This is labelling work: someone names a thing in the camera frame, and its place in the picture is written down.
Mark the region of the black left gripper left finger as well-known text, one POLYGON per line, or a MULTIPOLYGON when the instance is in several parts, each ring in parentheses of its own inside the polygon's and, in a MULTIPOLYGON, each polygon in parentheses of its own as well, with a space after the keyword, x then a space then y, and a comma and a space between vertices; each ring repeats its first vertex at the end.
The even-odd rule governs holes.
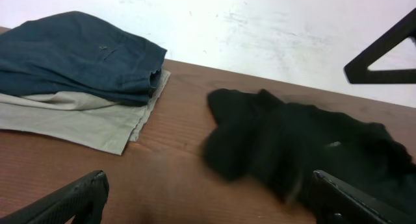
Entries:
POLYGON ((1 223, 48 224, 70 220, 100 224, 108 195, 107 176, 104 171, 96 170, 1 218, 1 223))

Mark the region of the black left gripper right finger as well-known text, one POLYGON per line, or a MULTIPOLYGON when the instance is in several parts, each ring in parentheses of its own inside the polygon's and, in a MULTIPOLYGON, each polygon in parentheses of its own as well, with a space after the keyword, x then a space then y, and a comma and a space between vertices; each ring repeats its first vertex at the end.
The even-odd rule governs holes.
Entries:
POLYGON ((344 181, 316 170, 309 189, 317 224, 414 224, 415 218, 344 181))

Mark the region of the black t-shirt with logo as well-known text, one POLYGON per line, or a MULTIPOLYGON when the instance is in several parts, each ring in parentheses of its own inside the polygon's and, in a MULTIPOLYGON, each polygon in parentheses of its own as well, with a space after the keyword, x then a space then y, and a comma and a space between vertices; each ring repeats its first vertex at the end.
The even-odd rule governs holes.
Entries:
POLYGON ((322 170, 415 214, 415 164, 384 125, 285 103, 266 90, 219 89, 207 102, 217 126, 203 157, 223 178, 250 175, 284 201, 309 206, 313 172, 322 170))

